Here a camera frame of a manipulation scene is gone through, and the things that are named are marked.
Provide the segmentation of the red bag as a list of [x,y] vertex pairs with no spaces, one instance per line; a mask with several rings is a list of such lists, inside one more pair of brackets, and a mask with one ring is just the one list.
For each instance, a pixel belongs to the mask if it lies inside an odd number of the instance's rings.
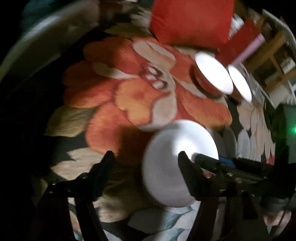
[[219,48],[228,41],[233,0],[158,0],[149,30],[162,44]]

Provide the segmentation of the white furniture edge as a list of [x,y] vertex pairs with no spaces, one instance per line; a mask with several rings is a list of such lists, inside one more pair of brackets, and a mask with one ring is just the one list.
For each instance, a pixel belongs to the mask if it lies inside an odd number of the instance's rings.
[[58,58],[60,52],[98,26],[99,1],[69,4],[31,27],[1,64],[1,79],[9,73],[32,73]]

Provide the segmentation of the red bowl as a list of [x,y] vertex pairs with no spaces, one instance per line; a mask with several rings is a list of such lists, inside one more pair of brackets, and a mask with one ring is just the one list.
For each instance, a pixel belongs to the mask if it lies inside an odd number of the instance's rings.
[[206,52],[198,52],[194,57],[192,72],[200,87],[212,96],[231,95],[233,82],[226,68]]
[[233,93],[230,96],[237,102],[244,100],[248,103],[251,103],[252,93],[244,76],[236,67],[231,64],[227,66],[227,70],[233,82]]

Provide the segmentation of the pink cylindrical cup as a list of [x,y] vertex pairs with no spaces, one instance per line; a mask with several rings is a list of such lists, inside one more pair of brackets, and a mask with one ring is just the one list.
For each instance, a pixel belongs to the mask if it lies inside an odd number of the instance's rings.
[[248,57],[250,57],[263,43],[265,38],[262,34],[259,34],[231,63],[234,66],[238,66],[244,62]]

